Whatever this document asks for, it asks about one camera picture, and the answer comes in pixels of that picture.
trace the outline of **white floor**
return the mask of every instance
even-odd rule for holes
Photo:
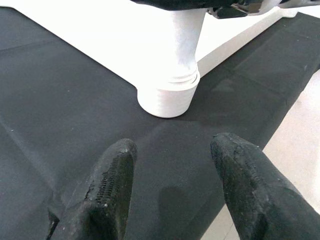
[[[320,6],[302,13],[320,18]],[[263,152],[320,213],[320,70],[286,114]],[[239,240],[226,205],[201,240]]]

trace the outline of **tiled floor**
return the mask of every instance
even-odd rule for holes
[[[320,18],[320,6],[300,12]],[[320,70],[309,81],[263,152],[320,213]],[[224,206],[201,240],[239,240]]]

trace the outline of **black fabric sheet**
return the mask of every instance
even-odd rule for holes
[[[48,212],[83,199],[91,167],[121,138],[138,147],[126,239],[199,239],[224,204],[212,136],[263,148],[319,68],[319,29],[301,13],[281,19],[202,77],[185,114],[162,119],[125,80],[0,8],[0,239],[44,240]]]

